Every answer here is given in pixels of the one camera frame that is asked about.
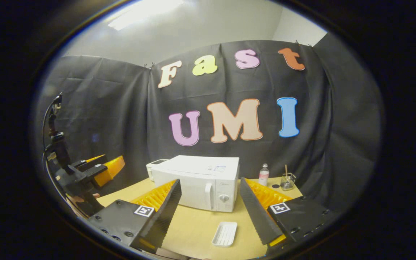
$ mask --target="microwave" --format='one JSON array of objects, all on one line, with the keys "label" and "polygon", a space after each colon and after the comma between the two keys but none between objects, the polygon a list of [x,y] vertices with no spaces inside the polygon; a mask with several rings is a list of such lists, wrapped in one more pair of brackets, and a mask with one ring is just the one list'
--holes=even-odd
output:
[{"label": "microwave", "polygon": [[178,155],[152,166],[156,187],[179,179],[179,204],[208,211],[233,211],[238,173],[238,157]]}]

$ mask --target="table surface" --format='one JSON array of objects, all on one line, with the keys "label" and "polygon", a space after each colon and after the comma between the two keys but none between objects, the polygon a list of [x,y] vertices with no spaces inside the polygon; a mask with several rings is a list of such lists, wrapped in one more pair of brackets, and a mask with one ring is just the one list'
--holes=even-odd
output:
[{"label": "table surface", "polygon": [[[297,187],[290,191],[282,191],[280,187],[272,188],[273,184],[280,184],[280,179],[281,177],[269,178],[268,187],[293,199],[302,196]],[[155,183],[147,178],[97,200],[106,207],[117,199],[131,201],[154,188]],[[234,242],[230,247],[215,247],[211,243],[222,221],[237,222]],[[178,205],[162,248],[198,259],[243,260],[264,256],[267,245],[261,244],[242,197],[237,194],[232,213],[205,211]]]}]

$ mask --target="microwave knob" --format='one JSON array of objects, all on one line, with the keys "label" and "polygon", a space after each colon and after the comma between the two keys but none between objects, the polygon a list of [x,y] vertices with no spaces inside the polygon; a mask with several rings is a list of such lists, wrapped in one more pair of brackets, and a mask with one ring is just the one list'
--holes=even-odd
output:
[{"label": "microwave knob", "polygon": [[221,196],[219,196],[219,199],[221,199],[222,202],[226,202],[226,201],[229,200],[229,196],[227,196],[227,195],[221,195]]}]

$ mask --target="purple letter u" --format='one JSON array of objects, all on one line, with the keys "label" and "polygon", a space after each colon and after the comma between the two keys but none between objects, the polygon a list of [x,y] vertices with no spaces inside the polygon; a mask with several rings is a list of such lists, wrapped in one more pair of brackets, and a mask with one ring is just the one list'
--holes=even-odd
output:
[{"label": "purple letter u", "polygon": [[195,143],[198,143],[199,133],[198,133],[198,117],[200,116],[200,111],[189,111],[185,114],[186,117],[190,120],[190,132],[191,135],[189,138],[185,138],[182,135],[181,129],[181,119],[182,114],[172,114],[169,119],[171,121],[171,127],[173,130],[173,137],[176,143],[183,146],[192,146]]}]

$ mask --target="glass beaker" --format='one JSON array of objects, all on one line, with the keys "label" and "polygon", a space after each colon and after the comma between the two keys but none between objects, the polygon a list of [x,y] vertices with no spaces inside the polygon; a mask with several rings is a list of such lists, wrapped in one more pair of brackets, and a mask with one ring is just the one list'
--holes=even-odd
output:
[{"label": "glass beaker", "polygon": [[282,179],[280,180],[280,187],[284,191],[288,191],[294,188],[294,183],[296,181],[296,176],[293,173],[284,173],[282,174]]}]

